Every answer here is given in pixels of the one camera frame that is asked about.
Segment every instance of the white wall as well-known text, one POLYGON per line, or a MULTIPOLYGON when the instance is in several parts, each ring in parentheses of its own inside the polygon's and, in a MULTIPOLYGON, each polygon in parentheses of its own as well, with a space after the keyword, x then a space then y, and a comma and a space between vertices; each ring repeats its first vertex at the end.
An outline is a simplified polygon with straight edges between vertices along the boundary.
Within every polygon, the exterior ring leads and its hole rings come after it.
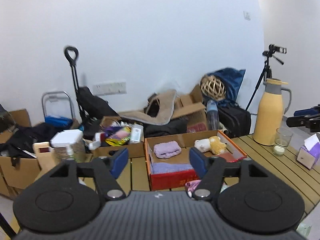
POLYGON ((116 111, 143 107, 164 86, 187 93, 226 66, 247 69, 245 107, 263 67, 258 0, 0 0, 1 104, 27 108, 36 123, 44 92, 65 90, 76 103, 67 44, 79 49, 81 85, 126 80, 127 94, 103 97, 116 111))
MULTIPOLYGON (((281 66, 270 61, 273 76, 289 82, 294 111, 320 103, 320 0, 260 0, 265 48, 274 43, 287 47, 281 66)), ((283 92, 287 102, 288 96, 283 92)))

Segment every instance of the wooden table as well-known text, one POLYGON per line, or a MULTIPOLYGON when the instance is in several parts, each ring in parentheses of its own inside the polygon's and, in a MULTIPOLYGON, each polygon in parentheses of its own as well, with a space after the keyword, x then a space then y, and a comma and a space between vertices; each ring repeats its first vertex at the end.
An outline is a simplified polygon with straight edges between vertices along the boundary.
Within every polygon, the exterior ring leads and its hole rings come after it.
POLYGON ((283 156, 275 156, 271 146, 262 146, 252 135, 232 139, 257 163, 294 188, 303 198, 305 214, 308 215, 320 201, 320 165, 311 171, 296 161, 298 151, 288 147, 283 156))
MULTIPOLYGON (((268 169, 301 195, 305 203, 304 217, 319 203, 320 165, 315 165, 313 169, 309 171, 295 160, 298 151, 294 148, 288 147, 284 152, 284 156, 275 156, 272 153, 272 147, 257 144, 253 141, 251 135, 234 138, 232 140, 244 150, 250 158, 268 169)), ((84 178, 83 180, 88 187, 95 190, 92 178, 84 178)), ((229 186, 238 183, 238 181, 238 178, 225 179, 225 183, 229 186)), ((126 194, 128 194, 130 190, 149 191, 150 187, 145 158, 129 159, 117 182, 126 194)), ((165 191, 168 190, 184 190, 184 187, 167 189, 165 191)), ((11 226, 16 232, 19 230, 15 218, 13 218, 11 226)))

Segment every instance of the purple tissue box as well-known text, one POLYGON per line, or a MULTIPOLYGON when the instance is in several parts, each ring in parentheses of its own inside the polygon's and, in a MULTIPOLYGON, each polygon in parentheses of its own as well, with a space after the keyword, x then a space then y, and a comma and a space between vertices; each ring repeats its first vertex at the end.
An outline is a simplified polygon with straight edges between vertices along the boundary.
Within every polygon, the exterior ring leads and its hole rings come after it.
POLYGON ((320 143, 316 143, 310 151, 308 151, 305 146, 302 146, 297 156, 297 162, 311 170, 313 165, 318 161, 319 157, 320 143))

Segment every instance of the purple towel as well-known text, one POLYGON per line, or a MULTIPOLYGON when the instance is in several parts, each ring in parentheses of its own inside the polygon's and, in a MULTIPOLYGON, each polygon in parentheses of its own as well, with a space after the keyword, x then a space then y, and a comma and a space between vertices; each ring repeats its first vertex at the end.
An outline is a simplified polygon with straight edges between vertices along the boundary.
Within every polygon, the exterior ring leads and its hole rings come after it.
POLYGON ((169 173, 176 171, 192 170, 190 164, 152 163, 152 174, 169 173))
POLYGON ((178 155, 181 152, 181 148, 176 141, 167 143, 159 143, 153 147, 153 151, 159 159, 169 159, 178 155))

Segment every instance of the tiled floor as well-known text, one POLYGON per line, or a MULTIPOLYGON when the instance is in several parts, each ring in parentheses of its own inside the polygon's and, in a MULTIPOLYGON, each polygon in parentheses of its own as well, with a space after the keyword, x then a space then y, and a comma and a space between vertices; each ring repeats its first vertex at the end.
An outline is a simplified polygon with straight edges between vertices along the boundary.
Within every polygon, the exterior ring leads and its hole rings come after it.
MULTIPOLYGON (((283 128, 290 129, 293 132, 293 137, 291 140, 291 146, 295 149, 299 149, 303 144, 304 140, 310 135, 298 128, 289 128, 282 123, 283 128)), ((12 221, 13 212, 12 212, 12 200, 9 200, 3 196, 0 196, 0 212, 4 218, 10 223, 12 221)), ((312 225, 311 232, 308 236, 308 240, 319 240, 320 238, 320 205, 316 206, 314 210, 304 219, 305 224, 312 225)), ((5 233, 0 228, 0 240, 4 240, 5 233)))

